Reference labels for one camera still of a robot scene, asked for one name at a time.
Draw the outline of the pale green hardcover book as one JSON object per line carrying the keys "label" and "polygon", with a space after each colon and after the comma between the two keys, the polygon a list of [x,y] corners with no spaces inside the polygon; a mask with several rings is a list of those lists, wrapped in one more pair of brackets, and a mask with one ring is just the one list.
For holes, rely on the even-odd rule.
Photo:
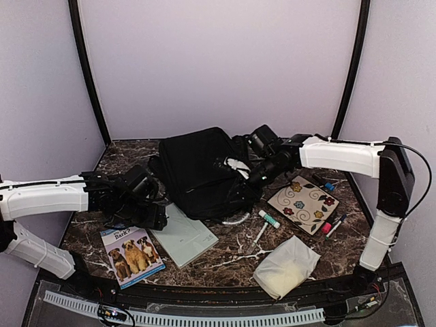
{"label": "pale green hardcover book", "polygon": [[167,225],[162,231],[152,233],[178,268],[184,268],[219,239],[201,222],[186,216],[175,204],[166,207]]}

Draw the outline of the black student backpack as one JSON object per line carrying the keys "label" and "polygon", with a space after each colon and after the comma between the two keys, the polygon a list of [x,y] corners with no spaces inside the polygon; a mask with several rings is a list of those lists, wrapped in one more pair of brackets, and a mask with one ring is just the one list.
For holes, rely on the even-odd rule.
{"label": "black student backpack", "polygon": [[248,157],[221,128],[163,139],[158,150],[149,159],[149,170],[188,218],[220,223],[236,213],[251,212],[260,201],[262,190],[239,190],[243,177],[214,165],[217,158],[233,157],[250,168]]}

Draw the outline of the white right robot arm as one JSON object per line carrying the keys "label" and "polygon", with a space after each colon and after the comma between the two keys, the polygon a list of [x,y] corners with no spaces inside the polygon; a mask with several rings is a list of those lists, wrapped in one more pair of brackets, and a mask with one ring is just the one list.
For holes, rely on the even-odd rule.
{"label": "white right robot arm", "polygon": [[375,220],[358,263],[363,269],[347,282],[353,295],[363,295],[374,284],[372,272],[380,267],[396,242],[414,188],[414,172],[401,141],[391,137],[384,142],[357,142],[296,134],[281,142],[252,134],[248,143],[264,158],[256,167],[243,172],[252,187],[262,188],[285,171],[296,168],[353,172],[379,181]]}

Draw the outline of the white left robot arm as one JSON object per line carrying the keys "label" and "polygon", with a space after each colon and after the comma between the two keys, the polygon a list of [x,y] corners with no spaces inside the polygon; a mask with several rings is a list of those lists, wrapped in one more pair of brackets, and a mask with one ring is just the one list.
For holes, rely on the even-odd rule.
{"label": "white left robot arm", "polygon": [[32,234],[18,218],[57,212],[101,212],[113,223],[163,230],[165,209],[157,199],[158,186],[139,166],[124,174],[83,172],[65,178],[1,182],[1,252],[69,281],[82,297],[96,291],[80,255],[62,250]]}

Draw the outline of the dog picture book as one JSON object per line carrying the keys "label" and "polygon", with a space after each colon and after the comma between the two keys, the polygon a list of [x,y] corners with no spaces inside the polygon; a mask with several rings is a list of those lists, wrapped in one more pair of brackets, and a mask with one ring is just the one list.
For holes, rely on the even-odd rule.
{"label": "dog picture book", "polygon": [[166,268],[145,229],[109,229],[100,236],[122,290]]}

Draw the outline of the white glue stick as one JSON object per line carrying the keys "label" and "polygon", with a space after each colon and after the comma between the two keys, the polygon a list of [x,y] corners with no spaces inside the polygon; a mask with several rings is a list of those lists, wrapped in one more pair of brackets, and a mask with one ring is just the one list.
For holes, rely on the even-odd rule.
{"label": "white glue stick", "polygon": [[268,214],[266,211],[260,210],[258,215],[263,218],[266,222],[268,222],[272,227],[275,229],[278,229],[280,227],[280,223],[273,218],[270,214]]}

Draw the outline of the blue capped black marker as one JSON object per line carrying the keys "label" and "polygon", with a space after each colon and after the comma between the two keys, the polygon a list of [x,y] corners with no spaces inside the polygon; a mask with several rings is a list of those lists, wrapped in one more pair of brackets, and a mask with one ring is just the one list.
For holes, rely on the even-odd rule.
{"label": "blue capped black marker", "polygon": [[328,182],[324,177],[322,177],[318,174],[313,174],[312,178],[314,181],[317,182],[319,187],[323,187],[324,189],[327,189],[328,191],[334,191],[335,186],[332,183]]}

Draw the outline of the clear syringe pen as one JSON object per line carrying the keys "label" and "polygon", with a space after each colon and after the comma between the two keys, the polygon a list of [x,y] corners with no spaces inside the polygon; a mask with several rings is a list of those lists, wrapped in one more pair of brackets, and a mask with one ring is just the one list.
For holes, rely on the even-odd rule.
{"label": "clear syringe pen", "polygon": [[250,246],[246,252],[247,255],[251,255],[253,253],[258,241],[262,237],[263,233],[266,231],[268,225],[269,225],[268,222],[264,223],[264,225],[262,226],[262,229],[258,232],[257,236],[254,238],[253,242],[250,244]]}

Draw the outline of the pink highlighter marker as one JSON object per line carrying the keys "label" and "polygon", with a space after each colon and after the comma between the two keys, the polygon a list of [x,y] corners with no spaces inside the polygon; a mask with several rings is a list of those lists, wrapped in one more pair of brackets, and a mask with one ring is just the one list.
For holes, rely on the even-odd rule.
{"label": "pink highlighter marker", "polygon": [[322,227],[322,233],[327,235],[331,231],[332,227],[333,227],[333,222],[326,221]]}

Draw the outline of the green capped marker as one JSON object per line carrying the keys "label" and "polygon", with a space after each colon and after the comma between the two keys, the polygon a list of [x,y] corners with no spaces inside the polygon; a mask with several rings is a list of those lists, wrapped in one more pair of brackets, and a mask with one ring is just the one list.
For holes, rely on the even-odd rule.
{"label": "green capped marker", "polygon": [[329,233],[327,233],[325,239],[328,240],[328,239],[332,236],[333,232],[334,232],[334,229],[331,229],[331,230],[329,231]]}

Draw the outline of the black right frame post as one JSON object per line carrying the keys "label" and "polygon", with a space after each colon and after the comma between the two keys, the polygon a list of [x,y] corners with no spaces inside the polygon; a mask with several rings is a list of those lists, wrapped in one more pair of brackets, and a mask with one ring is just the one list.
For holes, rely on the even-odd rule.
{"label": "black right frame post", "polygon": [[339,109],[330,135],[332,138],[338,138],[340,136],[343,124],[345,122],[345,117],[347,115],[347,110],[349,108],[349,103],[352,98],[352,92],[354,90],[355,81],[358,75],[358,68],[360,66],[360,59],[362,56],[362,50],[369,21],[370,8],[371,0],[362,0],[360,2],[360,11],[358,15],[354,46]]}

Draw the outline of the black frame post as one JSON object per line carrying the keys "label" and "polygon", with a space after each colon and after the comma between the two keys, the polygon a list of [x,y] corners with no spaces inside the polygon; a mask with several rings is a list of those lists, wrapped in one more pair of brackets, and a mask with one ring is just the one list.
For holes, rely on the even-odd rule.
{"label": "black frame post", "polygon": [[354,90],[355,81],[358,75],[358,68],[360,66],[360,59],[362,56],[362,50],[369,21],[370,8],[371,0],[362,0],[360,2],[360,11],[358,15],[354,46],[339,109],[330,135],[332,138],[338,138],[340,136],[343,124],[345,122],[345,117],[347,115],[347,110],[349,108],[349,103],[352,98],[352,92]]}
{"label": "black frame post", "polygon": [[79,2],[77,0],[68,0],[69,15],[74,34],[74,41],[78,53],[78,59],[82,70],[82,77],[89,96],[89,101],[93,110],[100,135],[105,146],[108,146],[112,140],[108,131],[108,127],[104,118],[102,106],[100,104],[97,88],[91,71],[91,64],[87,53],[87,46],[85,44],[84,31],[80,17]]}

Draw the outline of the black left frame post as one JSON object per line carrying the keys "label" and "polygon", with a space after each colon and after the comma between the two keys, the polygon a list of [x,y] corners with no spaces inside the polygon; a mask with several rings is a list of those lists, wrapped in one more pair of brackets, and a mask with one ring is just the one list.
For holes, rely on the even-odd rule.
{"label": "black left frame post", "polygon": [[104,118],[102,106],[100,104],[97,88],[91,71],[91,64],[87,53],[87,46],[85,44],[84,31],[80,17],[79,2],[77,0],[68,0],[69,15],[74,34],[74,41],[78,53],[78,59],[82,70],[82,77],[89,96],[89,101],[93,110],[100,135],[105,146],[108,146],[112,140],[108,131],[108,127]]}

